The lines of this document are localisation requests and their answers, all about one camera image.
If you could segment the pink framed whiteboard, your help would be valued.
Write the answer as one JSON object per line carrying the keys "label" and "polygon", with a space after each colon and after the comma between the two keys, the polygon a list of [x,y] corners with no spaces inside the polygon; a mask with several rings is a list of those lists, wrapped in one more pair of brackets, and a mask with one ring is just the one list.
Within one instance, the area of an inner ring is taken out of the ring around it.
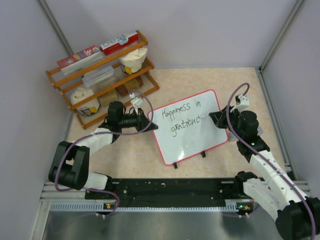
{"label": "pink framed whiteboard", "polygon": [[158,125],[153,134],[164,164],[170,166],[227,143],[226,129],[217,128],[210,117],[199,118],[220,110],[216,92],[208,89],[149,111],[147,117]]}

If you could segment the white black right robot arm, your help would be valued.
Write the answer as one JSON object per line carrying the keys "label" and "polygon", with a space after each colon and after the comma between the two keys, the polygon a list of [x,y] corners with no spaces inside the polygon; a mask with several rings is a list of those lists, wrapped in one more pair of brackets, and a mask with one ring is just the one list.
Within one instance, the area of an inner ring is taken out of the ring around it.
{"label": "white black right robot arm", "polygon": [[249,110],[225,107],[209,113],[209,117],[216,127],[233,133],[240,154],[262,176],[239,172],[234,177],[234,194],[254,199],[274,220],[284,240],[315,239],[320,233],[320,200],[300,190],[278,165],[259,135],[257,115]]}

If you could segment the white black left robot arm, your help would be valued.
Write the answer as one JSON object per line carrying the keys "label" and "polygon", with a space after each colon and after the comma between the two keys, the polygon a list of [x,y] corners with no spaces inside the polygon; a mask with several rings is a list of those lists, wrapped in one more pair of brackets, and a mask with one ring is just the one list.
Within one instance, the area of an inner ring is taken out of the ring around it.
{"label": "white black left robot arm", "polygon": [[111,177],[90,172],[90,156],[114,143],[123,135],[122,129],[135,128],[141,133],[159,128],[141,108],[135,108],[132,113],[125,113],[125,110],[122,102],[113,101],[104,122],[95,131],[74,142],[60,142],[48,173],[49,181],[73,190],[96,189],[102,198],[109,198],[114,191],[109,183]]}

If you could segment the brown block right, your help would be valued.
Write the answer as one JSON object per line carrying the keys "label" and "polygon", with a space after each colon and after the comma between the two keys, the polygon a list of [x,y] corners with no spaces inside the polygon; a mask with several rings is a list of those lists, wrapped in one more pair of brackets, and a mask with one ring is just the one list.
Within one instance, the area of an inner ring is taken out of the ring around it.
{"label": "brown block right", "polygon": [[143,79],[141,76],[137,76],[129,80],[128,82],[116,87],[118,93],[124,97],[128,95],[132,90],[137,90],[144,85]]}

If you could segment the tan block left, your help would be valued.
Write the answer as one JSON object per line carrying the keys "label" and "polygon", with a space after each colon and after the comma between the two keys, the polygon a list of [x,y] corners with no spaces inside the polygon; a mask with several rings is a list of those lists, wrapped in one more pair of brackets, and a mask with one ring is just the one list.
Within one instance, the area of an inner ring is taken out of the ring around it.
{"label": "tan block left", "polygon": [[109,105],[111,102],[115,102],[119,100],[118,94],[115,89],[112,89],[103,95],[98,97],[100,104],[104,107]]}

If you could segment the orange wooden shelf rack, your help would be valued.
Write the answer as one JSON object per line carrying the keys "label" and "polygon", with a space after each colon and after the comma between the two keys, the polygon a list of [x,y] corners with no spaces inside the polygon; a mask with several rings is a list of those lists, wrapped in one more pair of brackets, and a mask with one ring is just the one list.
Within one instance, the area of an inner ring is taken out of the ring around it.
{"label": "orange wooden shelf rack", "polygon": [[[105,55],[102,51],[103,57],[99,60],[92,62],[90,65],[80,68],[68,75],[60,70],[59,66],[55,69],[46,71],[46,75],[51,85],[58,89],[63,99],[66,102],[68,109],[74,112],[80,125],[83,129],[87,129],[92,125],[102,121],[107,115],[107,106],[102,106],[98,97],[109,92],[116,87],[136,78],[142,77],[143,86],[138,90],[145,95],[149,95],[160,88],[159,84],[151,76],[150,70],[154,69],[154,64],[146,56],[142,63],[142,68],[133,74],[122,72],[119,58],[138,49],[148,45],[147,38],[139,31],[139,40],[129,46],[116,51],[110,55]],[[100,70],[105,67],[112,66],[114,69],[113,76],[99,82],[91,87],[86,87],[82,82],[84,74],[92,70]],[[121,96],[116,90],[118,101],[122,102],[124,106],[131,105],[128,95]]]}

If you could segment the white bag upper shelf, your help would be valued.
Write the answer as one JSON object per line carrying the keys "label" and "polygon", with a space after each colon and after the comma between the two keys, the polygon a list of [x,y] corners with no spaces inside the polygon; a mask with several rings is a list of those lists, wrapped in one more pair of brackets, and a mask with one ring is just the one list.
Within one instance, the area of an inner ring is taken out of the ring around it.
{"label": "white bag upper shelf", "polygon": [[138,72],[147,57],[147,52],[146,47],[141,47],[120,57],[119,62],[122,72],[129,75]]}

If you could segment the clear plastic box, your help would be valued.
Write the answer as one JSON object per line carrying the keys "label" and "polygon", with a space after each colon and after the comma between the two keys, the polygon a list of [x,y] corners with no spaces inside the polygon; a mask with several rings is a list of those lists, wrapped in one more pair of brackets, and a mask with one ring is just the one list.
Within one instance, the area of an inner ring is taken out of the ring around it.
{"label": "clear plastic box", "polygon": [[91,70],[83,75],[81,78],[83,84],[89,88],[103,80],[106,80],[109,77],[114,75],[114,68],[112,66],[107,66],[101,68],[100,70]]}

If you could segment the red foil box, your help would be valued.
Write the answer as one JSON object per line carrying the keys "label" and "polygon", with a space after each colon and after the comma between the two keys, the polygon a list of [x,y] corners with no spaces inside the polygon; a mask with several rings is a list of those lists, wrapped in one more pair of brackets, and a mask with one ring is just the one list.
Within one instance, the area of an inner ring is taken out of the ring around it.
{"label": "red foil box", "polygon": [[106,55],[111,55],[139,40],[139,35],[136,31],[119,35],[111,40],[102,43],[99,48]]}

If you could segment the red white wrap box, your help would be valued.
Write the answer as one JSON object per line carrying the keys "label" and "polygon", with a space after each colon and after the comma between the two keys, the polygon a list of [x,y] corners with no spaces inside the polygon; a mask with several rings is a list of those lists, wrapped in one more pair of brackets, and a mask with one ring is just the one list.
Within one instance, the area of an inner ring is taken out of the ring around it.
{"label": "red white wrap box", "polygon": [[103,58],[103,53],[96,45],[92,45],[78,53],[57,61],[59,69],[66,76],[81,68],[84,68],[94,61]]}

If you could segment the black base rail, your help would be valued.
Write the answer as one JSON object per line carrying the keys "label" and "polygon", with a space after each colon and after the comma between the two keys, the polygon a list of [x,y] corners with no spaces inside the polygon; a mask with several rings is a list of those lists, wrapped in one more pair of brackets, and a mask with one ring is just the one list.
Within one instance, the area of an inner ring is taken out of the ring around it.
{"label": "black base rail", "polygon": [[234,193],[232,178],[114,178],[106,190],[120,207],[216,207],[223,201],[254,204]]}

